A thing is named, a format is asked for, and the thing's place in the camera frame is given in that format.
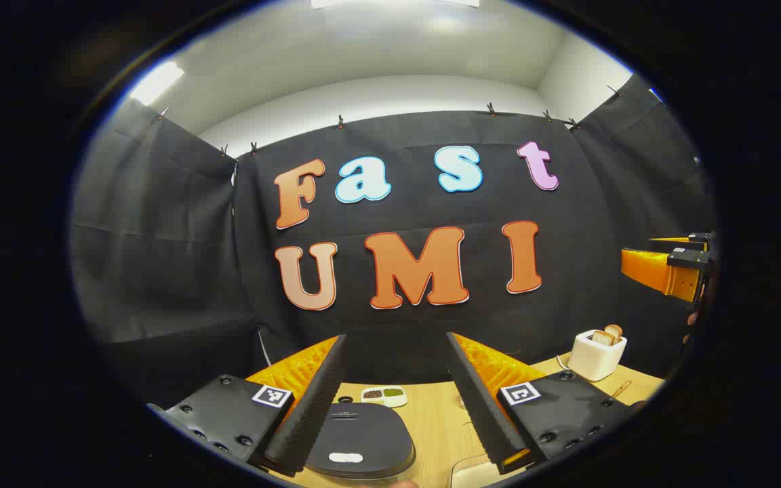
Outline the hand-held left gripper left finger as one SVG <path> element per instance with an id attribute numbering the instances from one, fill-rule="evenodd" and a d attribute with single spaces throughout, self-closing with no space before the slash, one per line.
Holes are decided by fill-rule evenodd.
<path id="1" fill-rule="evenodd" d="M 294 476 L 306 466 L 344 376 L 345 335 L 294 353 L 250 377 L 222 374 L 164 409 L 168 426 L 243 468 Z"/>

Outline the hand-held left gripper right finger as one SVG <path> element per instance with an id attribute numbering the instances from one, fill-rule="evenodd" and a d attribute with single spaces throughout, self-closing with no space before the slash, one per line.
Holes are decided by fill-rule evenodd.
<path id="1" fill-rule="evenodd" d="M 508 474 L 600 439 L 643 407 L 570 370 L 540 373 L 450 331 L 447 370 L 490 462 Z"/>

